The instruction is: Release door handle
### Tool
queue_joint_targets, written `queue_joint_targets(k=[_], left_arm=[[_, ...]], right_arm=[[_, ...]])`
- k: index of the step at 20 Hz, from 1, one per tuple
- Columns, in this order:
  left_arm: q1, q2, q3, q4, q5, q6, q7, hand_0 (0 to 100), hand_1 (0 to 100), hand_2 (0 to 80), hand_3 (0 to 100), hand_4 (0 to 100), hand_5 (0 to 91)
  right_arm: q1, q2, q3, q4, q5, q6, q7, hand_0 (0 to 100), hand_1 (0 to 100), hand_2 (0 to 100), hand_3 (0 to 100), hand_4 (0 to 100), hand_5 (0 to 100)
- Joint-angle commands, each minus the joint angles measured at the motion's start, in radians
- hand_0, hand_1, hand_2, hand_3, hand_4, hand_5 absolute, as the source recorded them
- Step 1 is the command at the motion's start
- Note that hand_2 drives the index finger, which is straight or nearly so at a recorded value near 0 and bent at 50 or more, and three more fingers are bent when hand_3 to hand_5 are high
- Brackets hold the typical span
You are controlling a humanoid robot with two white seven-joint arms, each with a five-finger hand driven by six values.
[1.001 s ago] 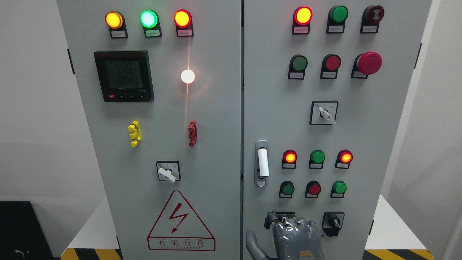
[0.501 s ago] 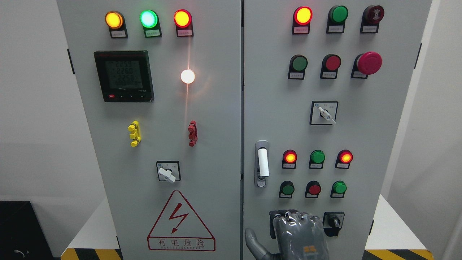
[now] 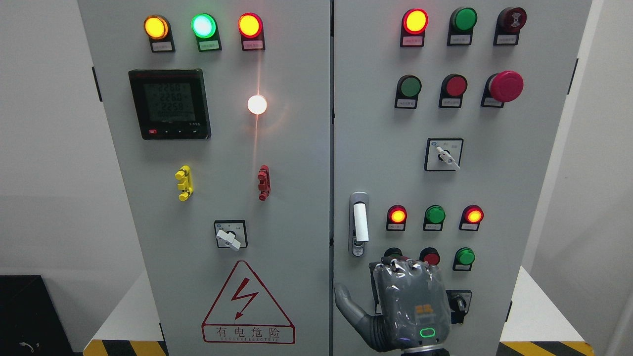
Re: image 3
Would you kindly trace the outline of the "grey robotic right hand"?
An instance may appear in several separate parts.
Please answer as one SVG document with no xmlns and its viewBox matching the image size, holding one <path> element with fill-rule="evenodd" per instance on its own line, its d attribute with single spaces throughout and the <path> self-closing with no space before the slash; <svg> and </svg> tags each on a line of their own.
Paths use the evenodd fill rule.
<svg viewBox="0 0 633 356">
<path fill-rule="evenodd" d="M 337 308 L 371 349 L 445 349 L 452 318 L 437 266 L 403 256 L 382 257 L 371 264 L 371 276 L 380 315 L 366 313 L 346 286 L 334 285 Z"/>
</svg>

